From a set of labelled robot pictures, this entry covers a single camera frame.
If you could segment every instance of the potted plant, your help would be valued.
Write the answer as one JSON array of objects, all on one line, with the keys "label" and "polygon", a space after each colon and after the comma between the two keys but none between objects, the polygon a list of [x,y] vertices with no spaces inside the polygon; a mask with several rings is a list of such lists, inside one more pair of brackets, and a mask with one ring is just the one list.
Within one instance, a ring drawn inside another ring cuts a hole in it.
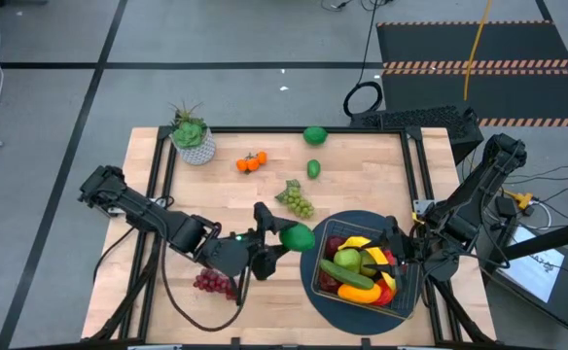
[{"label": "potted plant", "polygon": [[190,110],[175,107],[175,116],[169,135],[180,157],[191,165],[202,165],[215,156],[215,140],[203,119],[194,118],[195,105]]}]

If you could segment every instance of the green fruit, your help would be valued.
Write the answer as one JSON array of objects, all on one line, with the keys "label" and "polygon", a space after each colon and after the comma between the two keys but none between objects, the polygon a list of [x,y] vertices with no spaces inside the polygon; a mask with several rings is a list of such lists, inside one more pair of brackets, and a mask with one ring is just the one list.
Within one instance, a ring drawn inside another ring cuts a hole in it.
[{"label": "green fruit", "polygon": [[334,256],[334,263],[336,265],[355,273],[360,273],[361,262],[362,257],[360,257],[360,252],[355,249],[342,249]]},{"label": "green fruit", "polygon": [[288,249],[303,252],[314,248],[314,232],[302,223],[280,231],[280,242]]},{"label": "green fruit", "polygon": [[371,256],[371,253],[362,251],[360,252],[360,257],[362,258],[362,262],[360,262],[360,273],[365,276],[373,277],[377,271],[374,268],[364,267],[365,264],[376,263]]},{"label": "green fruit", "polygon": [[355,288],[370,290],[374,286],[374,282],[367,276],[363,276],[359,273],[351,272],[344,267],[340,267],[327,259],[321,259],[319,263],[321,269],[325,273],[332,276],[335,280],[340,281],[344,284],[348,284]]},{"label": "green fruit", "polygon": [[327,131],[321,126],[307,127],[303,131],[303,139],[310,145],[320,145],[327,139]]},{"label": "green fruit", "polygon": [[321,173],[321,163],[313,159],[307,163],[307,177],[310,179],[316,179]]}]

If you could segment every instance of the yellow bell pepper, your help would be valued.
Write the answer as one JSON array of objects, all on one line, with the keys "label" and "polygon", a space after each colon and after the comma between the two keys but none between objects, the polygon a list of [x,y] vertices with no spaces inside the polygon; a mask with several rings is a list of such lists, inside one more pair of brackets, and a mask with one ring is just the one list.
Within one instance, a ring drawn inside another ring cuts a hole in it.
[{"label": "yellow bell pepper", "polygon": [[338,296],[353,302],[371,303],[381,297],[381,287],[375,283],[371,289],[363,290],[344,284],[338,288]]},{"label": "yellow bell pepper", "polygon": [[[349,248],[349,247],[359,248],[364,246],[365,244],[368,244],[369,242],[371,241],[367,237],[350,236],[349,238],[347,238],[347,240],[344,243],[342,243],[338,247],[338,249],[342,250],[344,248]],[[389,264],[388,259],[385,257],[385,255],[383,254],[383,252],[381,252],[379,248],[377,247],[367,248],[366,251],[369,252],[369,254],[371,254],[371,257],[373,257],[374,262],[376,264]],[[388,284],[388,287],[391,290],[393,291],[397,290],[397,281],[394,278],[392,278],[392,276],[390,276],[386,272],[381,272],[381,276],[383,277],[385,283]]]}]

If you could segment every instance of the table frame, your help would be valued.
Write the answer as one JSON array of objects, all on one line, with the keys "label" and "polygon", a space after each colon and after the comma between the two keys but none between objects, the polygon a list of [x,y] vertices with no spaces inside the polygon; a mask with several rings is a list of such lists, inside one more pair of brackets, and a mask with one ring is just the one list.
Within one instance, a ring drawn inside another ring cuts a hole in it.
[{"label": "table frame", "polygon": [[[409,143],[408,138],[411,137],[414,140],[416,146],[417,157],[420,163],[420,174],[422,178],[422,185],[424,188],[426,199],[434,199],[433,196],[433,189],[431,185],[431,177],[429,175],[429,166],[427,163],[427,158],[424,151],[424,146],[422,143],[422,132],[420,127],[396,127],[396,128],[382,128],[382,129],[368,129],[368,128],[351,128],[351,127],[325,127],[328,133],[388,133],[388,134],[398,134],[401,138],[401,146],[403,149],[403,159],[405,163],[405,170],[408,179],[408,190],[409,190],[409,197],[411,199],[411,209],[413,211],[413,202],[419,199],[418,196],[418,189],[416,187],[414,171],[413,171],[413,164],[411,160],[411,153],[409,150]],[[211,131],[213,133],[303,133],[305,127],[302,126],[214,126],[211,127]],[[146,195],[148,197],[155,196],[156,190],[156,183],[160,173],[161,167],[161,156],[163,152],[163,145],[164,141],[169,135],[171,129],[169,126],[160,126],[159,131],[157,134],[157,144],[155,146],[155,152],[153,156],[153,162],[150,170],[150,178],[148,181],[148,187],[146,190]],[[164,173],[164,180],[162,186],[162,193],[161,196],[169,195],[171,189],[171,182],[173,178],[174,172],[174,164],[176,160],[176,148],[169,147],[169,156],[167,158],[167,165],[165,168]],[[140,266],[144,258],[145,254],[145,246],[147,241],[147,236],[149,234],[154,234],[153,232],[146,232],[140,231],[137,237],[137,244],[135,246],[135,253],[133,256],[131,271],[130,271],[130,278],[128,281],[128,288],[130,289],[134,286],[135,281],[140,273]],[[137,331],[137,339],[145,342],[147,333],[148,333],[148,325],[150,321],[150,313],[152,311],[152,301],[154,295],[154,288],[156,283],[156,274],[154,273],[151,278],[148,280],[145,286],[145,293],[143,296],[143,307],[141,309],[141,314],[139,315],[139,324],[138,324],[138,331]],[[446,283],[447,286],[451,289],[450,282]],[[427,281],[425,284],[425,292],[428,296],[429,301],[429,314],[431,318],[431,326],[433,330],[433,338],[436,344],[442,343],[445,341],[443,332],[442,332],[442,325],[440,321],[440,310],[438,308],[438,302],[436,299],[435,289],[431,282]],[[455,318],[454,314],[447,310],[448,312],[448,320],[450,325],[450,331],[452,335],[452,340],[461,342],[461,330],[459,327],[459,323]],[[119,333],[119,340],[128,339],[128,331],[129,331],[129,324],[132,317],[132,309],[129,309],[124,316],[124,319],[120,326],[120,333]],[[366,338],[361,338],[361,343],[363,347],[365,344],[370,346],[370,342]],[[239,347],[240,346],[240,339],[233,338],[231,339],[231,346]],[[342,349],[350,349],[356,348],[355,346],[339,346],[338,348]]]}]

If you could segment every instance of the red bell pepper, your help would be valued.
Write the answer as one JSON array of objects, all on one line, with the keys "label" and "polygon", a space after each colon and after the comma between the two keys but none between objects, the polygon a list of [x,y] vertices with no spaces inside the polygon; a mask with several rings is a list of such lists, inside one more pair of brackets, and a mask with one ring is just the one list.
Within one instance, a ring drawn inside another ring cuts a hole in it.
[{"label": "red bell pepper", "polygon": [[379,299],[371,302],[371,305],[383,306],[389,304],[396,293],[388,287],[384,279],[380,279],[376,283],[381,288],[381,296],[379,296]]}]

